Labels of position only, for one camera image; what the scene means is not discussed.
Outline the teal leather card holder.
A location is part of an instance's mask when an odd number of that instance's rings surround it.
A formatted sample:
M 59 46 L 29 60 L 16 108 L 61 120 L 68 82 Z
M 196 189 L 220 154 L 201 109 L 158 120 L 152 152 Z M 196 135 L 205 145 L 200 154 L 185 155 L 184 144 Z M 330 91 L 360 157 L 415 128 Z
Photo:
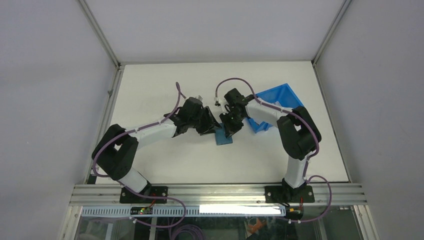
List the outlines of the teal leather card holder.
M 214 137 L 217 146 L 223 146 L 233 143 L 232 137 L 226 137 L 225 127 L 223 123 L 219 123 L 219 127 L 215 129 Z

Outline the blue plastic bin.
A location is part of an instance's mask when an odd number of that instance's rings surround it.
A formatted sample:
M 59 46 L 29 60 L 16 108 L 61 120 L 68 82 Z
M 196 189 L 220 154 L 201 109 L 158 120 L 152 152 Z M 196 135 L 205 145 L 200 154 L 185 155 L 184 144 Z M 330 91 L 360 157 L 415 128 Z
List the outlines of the blue plastic bin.
M 275 86 L 261 92 L 256 92 L 255 94 L 263 101 L 278 105 L 280 107 L 297 108 L 299 106 L 304 106 L 288 83 Z M 272 127 L 272 125 L 267 122 L 263 121 L 258 123 L 253 118 L 248 118 L 247 122 L 255 134 L 259 132 L 266 132 L 269 128 Z

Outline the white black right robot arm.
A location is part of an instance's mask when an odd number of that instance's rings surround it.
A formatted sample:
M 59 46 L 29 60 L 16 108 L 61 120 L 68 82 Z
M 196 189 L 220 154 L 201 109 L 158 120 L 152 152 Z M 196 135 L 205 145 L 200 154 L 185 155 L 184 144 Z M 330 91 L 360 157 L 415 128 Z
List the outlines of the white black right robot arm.
M 220 119 L 225 137 L 232 137 L 244 126 L 244 119 L 258 120 L 278 129 L 282 146 L 288 155 L 287 171 L 282 179 L 282 196 L 294 203 L 306 187 L 309 159 L 319 151 L 321 134 L 308 110 L 303 106 L 286 108 L 258 98 L 242 95 L 236 88 L 224 95 Z

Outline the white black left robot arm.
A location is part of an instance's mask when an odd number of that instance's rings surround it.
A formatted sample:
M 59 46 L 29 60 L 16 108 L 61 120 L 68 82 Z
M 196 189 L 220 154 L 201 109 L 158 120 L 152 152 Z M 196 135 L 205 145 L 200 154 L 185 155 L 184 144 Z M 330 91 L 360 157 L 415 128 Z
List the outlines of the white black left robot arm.
M 157 122 L 134 128 L 111 125 L 92 152 L 93 165 L 112 180 L 131 190 L 131 197 L 145 203 L 151 196 L 151 183 L 135 168 L 138 150 L 158 141 L 175 138 L 194 129 L 200 135 L 215 133 L 220 124 L 210 108 L 195 97 L 186 99 Z

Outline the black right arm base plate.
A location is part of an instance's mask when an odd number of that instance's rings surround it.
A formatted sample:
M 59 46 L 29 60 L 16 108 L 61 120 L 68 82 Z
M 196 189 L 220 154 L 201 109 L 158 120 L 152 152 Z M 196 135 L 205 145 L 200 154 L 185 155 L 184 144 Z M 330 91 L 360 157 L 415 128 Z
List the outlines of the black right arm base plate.
M 313 188 L 309 185 L 290 188 L 282 185 L 267 185 L 264 187 L 266 203 L 314 203 Z

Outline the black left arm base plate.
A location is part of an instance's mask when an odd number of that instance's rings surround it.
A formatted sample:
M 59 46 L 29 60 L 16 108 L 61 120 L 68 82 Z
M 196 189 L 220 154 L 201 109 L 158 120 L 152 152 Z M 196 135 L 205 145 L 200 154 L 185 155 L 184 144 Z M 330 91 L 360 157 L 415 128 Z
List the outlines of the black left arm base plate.
M 119 203 L 120 204 L 166 204 L 168 196 L 168 190 L 169 188 L 164 185 L 158 185 L 158 186 L 152 186 L 150 187 L 147 192 L 140 193 L 140 195 L 144 196 L 150 196 L 150 197 L 161 197 L 164 199 L 153 199 L 153 198 L 146 198 L 141 197 L 130 190 L 128 190 L 126 187 L 121 189 L 121 194 L 119 197 Z

